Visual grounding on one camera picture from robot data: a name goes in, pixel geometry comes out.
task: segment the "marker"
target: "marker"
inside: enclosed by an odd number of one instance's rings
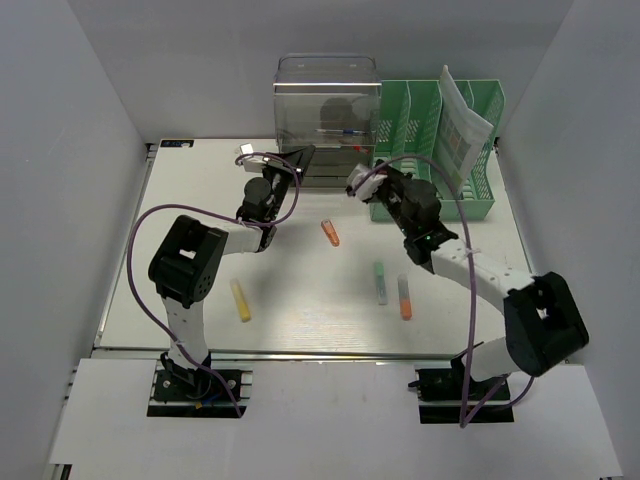
[[[403,273],[398,275],[398,296],[400,297],[400,315],[403,320],[411,320],[411,298],[409,298],[409,279]]]
[[[231,280],[231,292],[233,293],[233,299],[236,301],[236,308],[238,309],[240,319],[243,322],[248,322],[251,320],[251,312],[249,311],[249,305],[244,298],[244,293],[237,278]]]
[[[331,223],[331,220],[325,218],[320,222],[320,226],[322,227],[322,230],[324,230],[325,235],[327,235],[327,238],[331,242],[331,245],[333,245],[334,247],[340,245],[340,237],[338,237],[336,229],[333,228],[333,223]]]
[[[364,130],[354,130],[353,128],[345,128],[344,130],[331,129],[331,128],[316,128],[318,133],[334,133],[337,135],[366,135]]]
[[[384,282],[384,266],[382,262],[373,264],[373,273],[376,277],[376,290],[378,292],[378,305],[386,305],[389,303],[387,298],[387,286]]]

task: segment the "white tabletop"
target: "white tabletop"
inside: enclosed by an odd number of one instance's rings
[[[276,151],[273,140],[196,140],[192,148],[160,148],[141,212],[162,203],[183,203],[235,216],[243,187],[251,177],[236,167],[234,150],[252,143],[256,151]],[[474,247],[516,269],[527,269],[502,177],[492,155],[488,177],[496,203],[486,219],[471,225]],[[288,209],[289,194],[281,212]],[[175,218],[185,212],[161,211],[140,229],[134,252],[139,291],[157,316],[164,310],[147,269]],[[206,225],[219,222],[197,214]],[[320,228],[330,218],[340,236],[332,247]],[[460,225],[447,225],[461,233]],[[469,292],[414,266],[394,224],[371,222],[368,207],[344,193],[303,191],[294,215],[271,246],[260,254],[222,260],[205,300],[205,335],[212,349],[242,351],[453,354],[466,345]],[[389,304],[377,304],[373,263],[384,263]],[[407,273],[413,319],[403,321],[397,276]],[[252,319],[242,323],[229,281],[238,278]],[[502,316],[478,302],[477,340],[504,335]],[[166,335],[135,303],[120,273],[100,346],[166,348]]]
[[[597,479],[620,475],[581,366],[536,380],[514,423],[421,425],[413,365],[259,362],[242,419],[148,418],[155,360],[84,359],[50,463],[70,480]],[[525,374],[510,379],[519,392]]]

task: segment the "orange marker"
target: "orange marker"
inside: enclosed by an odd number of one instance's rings
[[[320,226],[322,227],[322,230],[324,230],[324,233],[327,235],[327,238],[331,242],[331,245],[333,245],[334,247],[340,245],[340,238],[336,233],[336,229],[333,228],[333,223],[331,223],[331,220],[325,218],[320,222]]]
[[[409,298],[409,279],[403,273],[398,275],[398,296],[400,297],[400,315],[403,320],[411,320],[411,298]]]

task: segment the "white wall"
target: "white wall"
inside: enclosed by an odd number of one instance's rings
[[[0,2],[0,478],[40,479],[145,148],[64,0]]]
[[[69,0],[143,138],[273,137],[291,52],[373,55],[383,78],[499,78],[506,121],[572,0]]]
[[[640,3],[576,0],[501,139],[533,266],[566,276],[625,478],[640,478]]]

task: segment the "clear plastic container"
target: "clear plastic container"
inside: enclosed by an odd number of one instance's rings
[[[382,89],[372,58],[290,54],[273,86],[279,151],[316,147],[303,186],[344,187],[355,165],[371,163]]]

